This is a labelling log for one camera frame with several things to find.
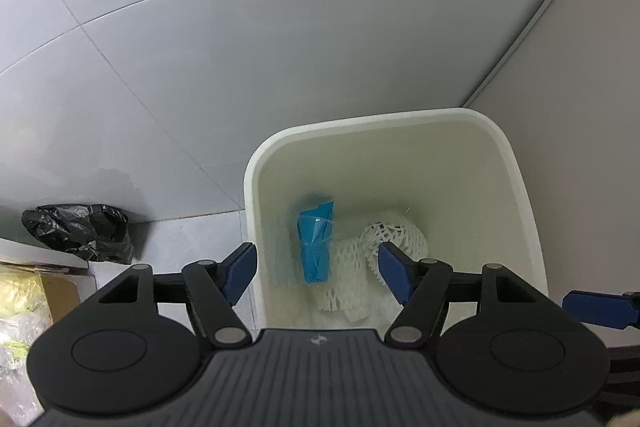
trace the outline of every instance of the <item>metal pivot screw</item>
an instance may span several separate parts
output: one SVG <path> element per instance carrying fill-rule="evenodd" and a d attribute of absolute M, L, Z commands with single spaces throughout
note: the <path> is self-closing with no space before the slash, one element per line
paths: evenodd
<path fill-rule="evenodd" d="M 398 343 L 413 344 L 422 337 L 422 332 L 413 326 L 398 326 L 391 330 L 391 338 Z"/>
<path fill-rule="evenodd" d="M 213 337 L 220 344 L 237 344 L 238 342 L 244 341 L 246 333 L 244 333 L 240 328 L 226 327 L 220 328 L 216 331 Z"/>

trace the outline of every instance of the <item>white trash bin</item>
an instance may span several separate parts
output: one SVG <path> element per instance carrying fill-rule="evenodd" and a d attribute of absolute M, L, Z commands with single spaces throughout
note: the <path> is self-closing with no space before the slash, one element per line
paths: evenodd
<path fill-rule="evenodd" d="M 296 220 L 318 198 L 334 219 L 394 209 L 426 236 L 429 257 L 457 271 L 501 263 L 547 295 L 529 197 L 499 127 L 463 108 L 384 114 L 294 127 L 254 153 L 244 177 L 258 328 L 326 328 L 300 268 Z M 451 305 L 447 324 L 475 305 Z M 336 322 L 335 327 L 344 327 Z"/>

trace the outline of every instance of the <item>trash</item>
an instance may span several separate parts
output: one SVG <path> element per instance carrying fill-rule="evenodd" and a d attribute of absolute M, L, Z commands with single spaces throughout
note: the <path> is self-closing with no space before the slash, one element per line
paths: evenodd
<path fill-rule="evenodd" d="M 0 410 L 17 426 L 30 424 L 42 413 L 27 375 L 26 357 L 50 325 L 40 275 L 0 271 Z"/>
<path fill-rule="evenodd" d="M 305 282 L 323 282 L 329 277 L 329 240 L 332 233 L 334 202 L 323 203 L 316 208 L 300 212 L 298 237 L 300 259 Z"/>
<path fill-rule="evenodd" d="M 309 286 L 316 306 L 321 312 L 343 311 L 349 323 L 369 317 L 366 324 L 359 326 L 386 331 L 402 306 L 380 275 L 378 247 L 384 241 L 391 241 L 418 261 L 427 257 L 427 240 L 414 223 L 392 210 L 352 216 L 334 221 L 333 225 L 339 230 L 359 229 L 360 233 L 339 241 L 334 237 L 329 247 L 328 279 Z"/>
<path fill-rule="evenodd" d="M 129 218 L 108 204 L 48 204 L 22 213 L 22 224 L 53 250 L 86 261 L 131 264 Z"/>

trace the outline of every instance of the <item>white foam mesh net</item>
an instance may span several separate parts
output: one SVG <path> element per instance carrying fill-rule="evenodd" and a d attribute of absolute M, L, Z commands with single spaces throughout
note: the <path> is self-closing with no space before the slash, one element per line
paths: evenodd
<path fill-rule="evenodd" d="M 376 220 L 362 231 L 360 236 L 362 252 L 370 269 L 385 286 L 385 280 L 378 269 L 378 247 L 390 241 L 414 261 L 427 257 L 429 247 L 424 234 L 406 217 L 394 212 L 380 214 Z"/>
<path fill-rule="evenodd" d="M 344 311 L 349 322 L 375 315 L 381 322 L 387 323 L 388 317 L 398 313 L 398 304 L 389 293 L 390 298 L 379 299 L 377 305 L 377 308 L 386 307 L 388 310 L 370 309 L 367 266 L 386 286 L 378 270 L 380 243 L 391 241 L 411 259 L 417 261 L 427 257 L 427 240 L 418 227 L 395 212 L 377 214 L 368 221 L 370 224 L 362 230 L 360 236 L 331 244 L 329 279 L 324 283 L 310 285 L 310 289 L 321 311 Z"/>
<path fill-rule="evenodd" d="M 344 311 L 349 322 L 369 315 L 367 263 L 359 237 L 336 241 L 329 249 L 329 279 L 311 286 L 322 311 Z"/>

